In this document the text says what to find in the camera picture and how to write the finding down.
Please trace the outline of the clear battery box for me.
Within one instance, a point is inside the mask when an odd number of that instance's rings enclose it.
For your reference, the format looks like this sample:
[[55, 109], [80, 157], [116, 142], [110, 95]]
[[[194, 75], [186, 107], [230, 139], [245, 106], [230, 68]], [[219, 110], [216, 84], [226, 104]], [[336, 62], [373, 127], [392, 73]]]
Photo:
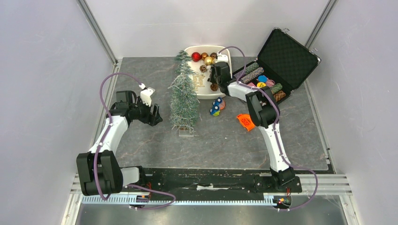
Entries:
[[179, 137], [194, 137], [195, 131], [193, 129], [179, 129], [178, 135]]

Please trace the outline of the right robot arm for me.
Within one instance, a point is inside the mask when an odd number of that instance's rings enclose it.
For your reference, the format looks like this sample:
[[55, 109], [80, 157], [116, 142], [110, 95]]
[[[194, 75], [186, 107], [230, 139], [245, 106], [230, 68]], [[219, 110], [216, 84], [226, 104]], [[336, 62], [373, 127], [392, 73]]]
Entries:
[[284, 191], [295, 178], [295, 172], [286, 155], [280, 136], [280, 109], [268, 87], [258, 88], [234, 80], [227, 62], [210, 66], [209, 81], [230, 97], [246, 102], [252, 123], [259, 128], [265, 140], [270, 159], [271, 186]]

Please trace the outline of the small frosted christmas tree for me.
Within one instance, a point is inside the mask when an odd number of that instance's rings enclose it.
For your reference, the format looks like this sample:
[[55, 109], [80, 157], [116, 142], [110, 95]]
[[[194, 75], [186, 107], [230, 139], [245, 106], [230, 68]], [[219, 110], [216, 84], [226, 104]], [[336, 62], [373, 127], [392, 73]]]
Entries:
[[173, 128], [193, 129], [199, 119], [199, 100], [192, 83], [194, 74], [188, 62], [191, 56], [180, 50], [175, 57], [177, 62], [176, 78], [170, 84], [170, 122]]

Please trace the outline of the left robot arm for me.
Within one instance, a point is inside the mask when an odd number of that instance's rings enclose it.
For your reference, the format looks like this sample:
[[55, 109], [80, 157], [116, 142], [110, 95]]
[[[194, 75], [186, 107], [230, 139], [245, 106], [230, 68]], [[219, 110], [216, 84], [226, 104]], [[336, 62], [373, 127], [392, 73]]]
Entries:
[[116, 102], [112, 104], [105, 119], [105, 126], [97, 141], [87, 153], [77, 156], [77, 171], [83, 195], [103, 195], [120, 193], [130, 185], [135, 191], [143, 191], [147, 178], [143, 167], [133, 166], [122, 169], [115, 157], [123, 134], [131, 122], [155, 126], [163, 119], [159, 106], [152, 103], [153, 88], [145, 88], [136, 95], [131, 90], [118, 91]]

